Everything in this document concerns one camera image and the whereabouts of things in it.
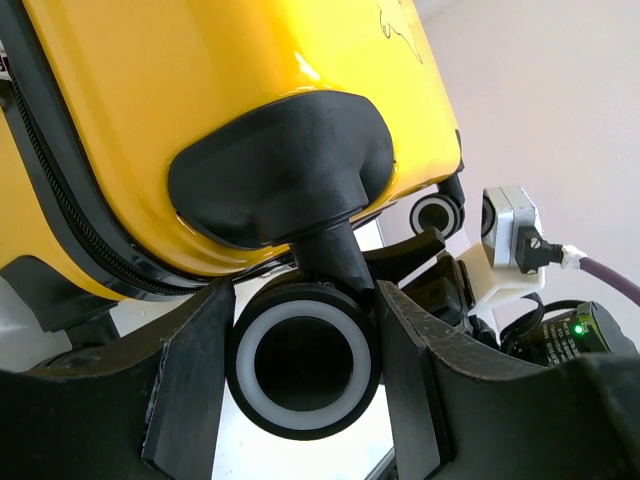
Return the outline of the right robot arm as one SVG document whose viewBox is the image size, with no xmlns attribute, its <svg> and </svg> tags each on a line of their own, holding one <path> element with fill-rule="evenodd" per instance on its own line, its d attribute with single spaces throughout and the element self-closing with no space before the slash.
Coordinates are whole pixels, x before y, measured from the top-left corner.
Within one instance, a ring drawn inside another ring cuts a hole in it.
<svg viewBox="0 0 640 480">
<path fill-rule="evenodd" d="M 556 264 L 586 273 L 633 303 L 639 287 L 573 245 L 546 241 L 533 226 L 519 227 L 506 247 L 481 240 L 459 257 L 444 250 L 443 238 L 429 229 L 401 243 L 369 250 L 365 260 L 375 278 L 397 283 L 430 259 L 435 264 L 403 286 L 403 293 L 426 313 L 471 343 L 542 367 L 556 367 L 584 355 L 635 356 L 609 311 L 595 301 L 540 296 L 545 269 Z"/>
</svg>

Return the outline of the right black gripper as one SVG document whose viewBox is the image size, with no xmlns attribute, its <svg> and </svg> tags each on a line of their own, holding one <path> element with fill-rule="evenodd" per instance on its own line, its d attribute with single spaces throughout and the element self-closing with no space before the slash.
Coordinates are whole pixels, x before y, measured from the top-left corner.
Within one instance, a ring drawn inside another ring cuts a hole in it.
<svg viewBox="0 0 640 480">
<path fill-rule="evenodd" d="M 445 249 L 442 233 L 434 227 L 394 245 L 363 253 L 376 273 L 411 273 Z M 467 268 L 448 253 L 401 288 L 426 312 L 485 345 L 497 345 L 495 331 L 472 315 L 476 301 Z"/>
</svg>

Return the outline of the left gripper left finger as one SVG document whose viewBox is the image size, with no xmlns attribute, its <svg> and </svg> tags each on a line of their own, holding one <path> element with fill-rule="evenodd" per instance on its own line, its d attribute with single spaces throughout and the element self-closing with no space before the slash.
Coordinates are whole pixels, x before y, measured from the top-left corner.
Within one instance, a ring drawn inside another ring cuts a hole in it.
<svg viewBox="0 0 640 480">
<path fill-rule="evenodd" d="M 235 307 L 218 279 L 79 365 L 1 375 L 5 479 L 208 479 Z"/>
</svg>

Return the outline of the yellow hard-shell suitcase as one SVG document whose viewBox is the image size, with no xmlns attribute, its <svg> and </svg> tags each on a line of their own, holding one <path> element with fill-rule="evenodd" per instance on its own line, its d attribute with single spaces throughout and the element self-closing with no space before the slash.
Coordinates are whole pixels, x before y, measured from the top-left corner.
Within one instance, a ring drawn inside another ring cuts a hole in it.
<svg viewBox="0 0 640 480">
<path fill-rule="evenodd" d="M 355 230 L 465 221 L 459 127 L 411 1 L 5 1 L 1 276 L 97 343 L 125 299 L 281 266 L 227 382 L 282 438 L 353 424 L 380 378 Z"/>
</svg>

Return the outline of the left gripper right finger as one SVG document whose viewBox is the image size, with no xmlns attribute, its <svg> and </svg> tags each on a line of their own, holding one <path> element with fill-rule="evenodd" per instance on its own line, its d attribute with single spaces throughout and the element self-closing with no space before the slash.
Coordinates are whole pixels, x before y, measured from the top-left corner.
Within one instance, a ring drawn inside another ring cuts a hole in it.
<svg viewBox="0 0 640 480">
<path fill-rule="evenodd" d="M 638 477 L 637 357 L 544 368 L 451 327 L 387 281 L 376 310 L 400 478 Z"/>
</svg>

